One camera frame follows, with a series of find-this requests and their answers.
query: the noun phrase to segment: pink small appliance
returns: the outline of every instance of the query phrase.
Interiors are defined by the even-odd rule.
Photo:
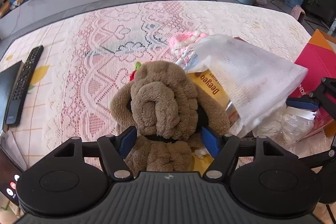
[[[300,24],[302,24],[305,15],[305,11],[299,5],[296,5],[291,11],[291,16],[294,17],[298,22],[300,22]]]

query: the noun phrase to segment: phone screen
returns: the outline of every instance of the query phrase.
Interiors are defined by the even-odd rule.
[[[22,171],[10,160],[0,148],[0,191],[15,205],[19,206],[16,194],[16,182]]]

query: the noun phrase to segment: yellow package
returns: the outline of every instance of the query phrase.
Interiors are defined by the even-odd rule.
[[[202,90],[215,99],[222,107],[226,107],[230,99],[210,70],[188,73],[187,76]]]

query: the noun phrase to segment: pink lace pattern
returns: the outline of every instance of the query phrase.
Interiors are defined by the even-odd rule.
[[[113,134],[110,100],[135,62],[174,62],[167,40],[195,30],[241,37],[291,61],[310,39],[290,15],[210,1],[137,3],[75,16],[46,106],[45,152],[72,136],[95,141]]]

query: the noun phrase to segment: pink knitted item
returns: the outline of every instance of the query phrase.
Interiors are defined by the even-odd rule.
[[[201,33],[198,31],[178,33],[168,40],[168,44],[171,49],[171,53],[177,58],[180,58],[187,46],[207,36],[207,33]]]

